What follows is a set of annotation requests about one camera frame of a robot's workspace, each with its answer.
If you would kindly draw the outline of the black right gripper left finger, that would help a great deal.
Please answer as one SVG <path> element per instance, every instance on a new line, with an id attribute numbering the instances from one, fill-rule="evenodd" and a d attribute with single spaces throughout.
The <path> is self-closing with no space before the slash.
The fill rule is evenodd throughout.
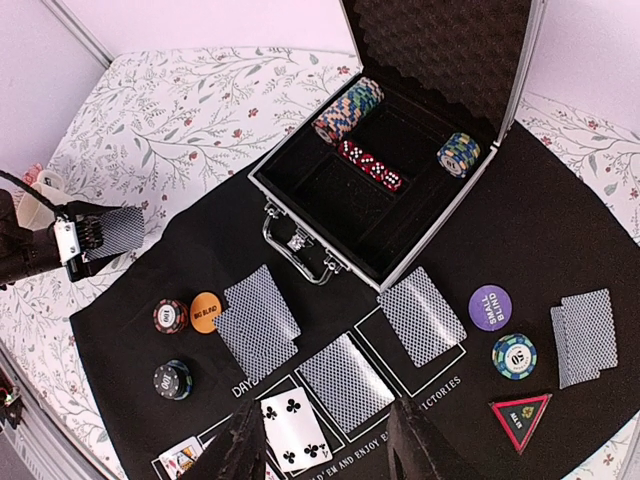
<path id="1" fill-rule="evenodd" d="M 192 480 L 264 479 L 266 434 L 260 403 L 247 400 L 187 471 Z"/>

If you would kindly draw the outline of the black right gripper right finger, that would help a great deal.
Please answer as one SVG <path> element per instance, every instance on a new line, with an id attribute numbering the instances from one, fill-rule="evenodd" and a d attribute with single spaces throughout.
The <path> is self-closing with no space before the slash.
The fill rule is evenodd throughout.
<path id="1" fill-rule="evenodd" d="M 407 397 L 396 399 L 387 422 L 391 479 L 477 479 L 478 472 Z"/>

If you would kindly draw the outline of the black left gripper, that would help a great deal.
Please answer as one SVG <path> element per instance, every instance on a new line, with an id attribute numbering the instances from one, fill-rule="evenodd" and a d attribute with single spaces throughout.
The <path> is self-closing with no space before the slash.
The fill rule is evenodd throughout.
<path id="1" fill-rule="evenodd" d="M 100 217 L 106 212 L 119 210 L 118 206 L 103 206 L 73 200 L 54 206 L 54 215 L 67 221 L 79 222 L 87 216 Z M 20 227 L 11 194 L 1 190 L 1 289 L 41 273 L 65 267 L 71 282 L 93 277 L 114 259 L 110 255 L 83 262 L 77 255 L 65 266 L 60 263 L 54 236 L 54 221 L 50 227 L 33 231 Z"/>

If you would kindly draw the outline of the blue playing card deck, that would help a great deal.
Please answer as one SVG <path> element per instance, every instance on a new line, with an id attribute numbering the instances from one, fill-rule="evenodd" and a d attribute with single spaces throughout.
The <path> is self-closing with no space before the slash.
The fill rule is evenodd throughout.
<path id="1" fill-rule="evenodd" d="M 94 261 L 111 255 L 120 255 L 142 247 L 145 222 L 140 207 L 123 207 L 104 212 L 98 217 L 102 244 L 86 250 L 85 258 Z"/>

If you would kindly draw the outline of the black and green chip stack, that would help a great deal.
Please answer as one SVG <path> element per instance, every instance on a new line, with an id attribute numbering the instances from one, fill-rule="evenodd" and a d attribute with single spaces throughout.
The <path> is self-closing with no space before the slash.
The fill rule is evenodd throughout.
<path id="1" fill-rule="evenodd" d="M 172 359 L 155 369 L 153 385 L 161 397 L 180 401 L 191 394 L 193 379 L 185 363 Z"/>

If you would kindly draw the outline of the triangular all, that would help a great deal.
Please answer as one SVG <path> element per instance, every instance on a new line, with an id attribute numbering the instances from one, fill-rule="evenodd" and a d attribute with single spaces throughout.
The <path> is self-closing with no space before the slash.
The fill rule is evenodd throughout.
<path id="1" fill-rule="evenodd" d="M 489 404 L 518 455 L 528 446 L 552 397 L 551 393 L 545 393 Z"/>

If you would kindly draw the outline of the orange black chip stack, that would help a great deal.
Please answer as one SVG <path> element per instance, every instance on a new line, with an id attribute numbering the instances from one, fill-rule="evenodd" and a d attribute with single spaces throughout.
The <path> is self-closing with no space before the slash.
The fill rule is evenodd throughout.
<path id="1" fill-rule="evenodd" d="M 175 299 L 160 300 L 153 311 L 155 328 L 163 334 L 175 334 L 189 323 L 187 306 Z"/>

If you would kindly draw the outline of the dealt blue card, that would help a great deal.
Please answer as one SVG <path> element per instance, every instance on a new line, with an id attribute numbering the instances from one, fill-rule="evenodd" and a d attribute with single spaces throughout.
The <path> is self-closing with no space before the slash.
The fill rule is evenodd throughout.
<path id="1" fill-rule="evenodd" d="M 290 340 L 301 334 L 301 329 L 266 264 L 227 288 L 224 294 L 230 306 L 256 307 L 274 326 L 282 328 Z"/>
<path id="2" fill-rule="evenodd" d="M 599 370 L 618 366 L 615 322 L 607 288 L 561 299 L 572 333 L 581 341 L 584 358 Z"/>
<path id="3" fill-rule="evenodd" d="M 579 383 L 598 379 L 600 371 L 591 360 L 582 356 L 581 341 L 571 332 L 569 320 L 563 308 L 551 307 L 550 318 L 558 359 L 559 388 L 563 390 Z"/>
<path id="4" fill-rule="evenodd" d="M 293 340 L 259 314 L 228 309 L 217 330 L 248 380 L 259 383 L 298 353 Z"/>

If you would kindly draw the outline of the green blue chip stack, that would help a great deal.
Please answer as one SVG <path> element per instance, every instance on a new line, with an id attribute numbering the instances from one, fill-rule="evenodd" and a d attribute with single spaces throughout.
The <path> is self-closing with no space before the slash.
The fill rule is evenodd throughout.
<path id="1" fill-rule="evenodd" d="M 521 333 L 501 337 L 492 349 L 492 362 L 496 370 L 514 381 L 528 377 L 534 371 L 537 360 L 533 342 Z"/>

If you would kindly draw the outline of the orange big blind button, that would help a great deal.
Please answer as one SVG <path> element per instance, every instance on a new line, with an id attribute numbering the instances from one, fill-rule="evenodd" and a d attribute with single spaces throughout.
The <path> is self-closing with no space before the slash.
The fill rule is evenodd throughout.
<path id="1" fill-rule="evenodd" d="M 221 309 L 221 302 L 214 293 L 199 293 L 190 305 L 191 325 L 200 334 L 213 333 L 216 330 L 215 321 L 221 314 Z"/>

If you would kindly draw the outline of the purple small blind button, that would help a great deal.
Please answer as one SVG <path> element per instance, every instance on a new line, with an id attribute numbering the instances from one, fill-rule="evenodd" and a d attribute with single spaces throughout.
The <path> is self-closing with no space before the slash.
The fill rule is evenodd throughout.
<path id="1" fill-rule="evenodd" d="M 509 294 L 498 285 L 483 285 L 476 289 L 468 302 L 469 316 L 482 331 L 500 330 L 510 321 L 512 301 Z"/>

